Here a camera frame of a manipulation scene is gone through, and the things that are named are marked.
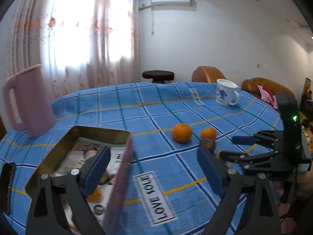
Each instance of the stool seat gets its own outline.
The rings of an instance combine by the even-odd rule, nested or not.
[[[144,79],[152,79],[152,83],[162,83],[164,84],[165,81],[173,80],[174,73],[172,71],[144,71],[142,73],[142,77]]]

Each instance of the smartphone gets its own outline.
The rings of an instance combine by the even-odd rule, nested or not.
[[[3,164],[0,176],[0,210],[11,214],[11,188],[15,173],[15,163]]]

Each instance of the white mug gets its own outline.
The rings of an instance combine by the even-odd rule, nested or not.
[[[218,79],[216,86],[217,103],[223,106],[236,105],[239,99],[237,88],[239,87],[234,82]]]

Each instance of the pink pitcher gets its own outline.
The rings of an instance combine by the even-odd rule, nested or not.
[[[22,123],[15,121],[9,91],[13,89]],[[8,78],[2,88],[4,106],[12,128],[25,130],[29,138],[44,134],[54,124],[55,118],[48,102],[41,65],[29,67]]]

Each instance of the sheer curtain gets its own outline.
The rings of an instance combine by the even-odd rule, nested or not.
[[[138,82],[138,0],[16,0],[8,76],[42,64],[50,99]]]

